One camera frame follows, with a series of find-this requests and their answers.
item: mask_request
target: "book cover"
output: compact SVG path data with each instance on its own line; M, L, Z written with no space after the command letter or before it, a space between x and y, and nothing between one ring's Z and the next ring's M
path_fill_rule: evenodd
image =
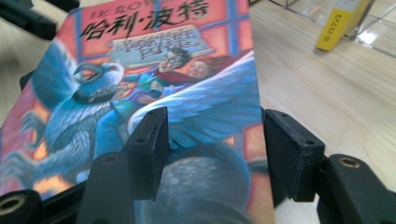
M246 0L70 13L1 129L0 194L48 199L86 180L160 106L171 151L136 223L274 222Z

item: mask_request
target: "black clamp jaw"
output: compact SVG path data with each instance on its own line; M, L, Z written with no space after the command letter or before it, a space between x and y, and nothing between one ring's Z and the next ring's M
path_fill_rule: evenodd
M79 7L78 0L47 0L69 12ZM0 0L0 17L40 38L51 40L56 35L56 24L30 10L30 0Z
M324 156L325 145L291 116L262 111L274 204L319 196L322 224L396 223L396 195L364 162Z
M151 110L121 152L96 158L87 181L45 201L34 190L0 197L0 223L134 224L133 200L155 200L169 151L166 107Z

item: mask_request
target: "illustrated cover art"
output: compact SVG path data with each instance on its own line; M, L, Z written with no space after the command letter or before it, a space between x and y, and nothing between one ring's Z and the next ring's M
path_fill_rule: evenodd
M273 223L246 0L120 0L73 11L0 135L0 195L85 181L166 106L170 152L136 223Z

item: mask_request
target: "wooden table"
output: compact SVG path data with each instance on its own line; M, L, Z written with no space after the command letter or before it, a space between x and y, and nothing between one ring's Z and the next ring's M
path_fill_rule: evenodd
M82 1L84 6L103 0ZM65 14L37 1L61 23ZM343 40L314 49L321 27L271 2L251 8L261 104L290 114L326 144L326 155L366 161L396 190L396 60ZM35 69L48 42L0 21L0 123L20 95L19 78ZM282 203L277 223L318 223L314 203Z

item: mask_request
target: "yellow object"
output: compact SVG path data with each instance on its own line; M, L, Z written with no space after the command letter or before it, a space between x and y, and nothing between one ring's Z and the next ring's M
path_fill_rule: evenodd
M317 49L332 50L338 41L361 21L370 0L338 0L316 44Z

